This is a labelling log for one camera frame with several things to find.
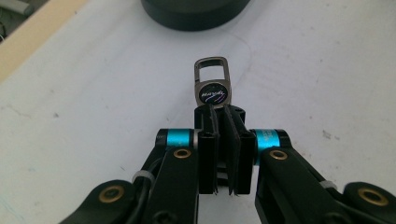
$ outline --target screw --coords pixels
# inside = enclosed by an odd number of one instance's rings
[[[272,150],[270,151],[270,156],[276,160],[283,161],[288,158],[288,154],[281,150]]]
[[[154,215],[153,224],[177,224],[177,216],[168,211],[161,211]]]
[[[174,156],[178,159],[186,159],[191,155],[191,151],[188,149],[181,148],[174,152]]]
[[[351,224],[348,217],[344,217],[339,213],[328,213],[324,215],[324,224]]]
[[[124,188],[118,185],[107,187],[100,192],[99,201],[102,203],[114,203],[122,197],[124,191]]]
[[[387,206],[389,204],[389,200],[387,199],[387,197],[385,197],[375,189],[361,188],[358,189],[358,194],[367,203],[371,203],[377,206]]]

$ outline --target key fob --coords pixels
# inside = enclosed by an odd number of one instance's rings
[[[201,82],[200,70],[208,66],[222,66],[224,79]],[[227,60],[223,57],[204,58],[195,63],[195,99],[198,106],[213,105],[215,108],[231,103],[231,82]]]

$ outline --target white surface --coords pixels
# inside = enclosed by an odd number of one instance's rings
[[[183,33],[140,1],[90,1],[0,85],[0,222],[57,223],[97,185],[132,178],[160,128],[193,127],[193,64],[217,55],[247,127],[286,130],[341,190],[367,181],[396,194],[395,12],[394,1],[253,0],[219,28]],[[200,223],[260,222],[254,194],[200,199]]]

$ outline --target printed logo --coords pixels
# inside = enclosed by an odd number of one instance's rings
[[[206,85],[199,93],[200,100],[210,105],[219,105],[223,103],[227,99],[227,96],[227,89],[219,83]]]

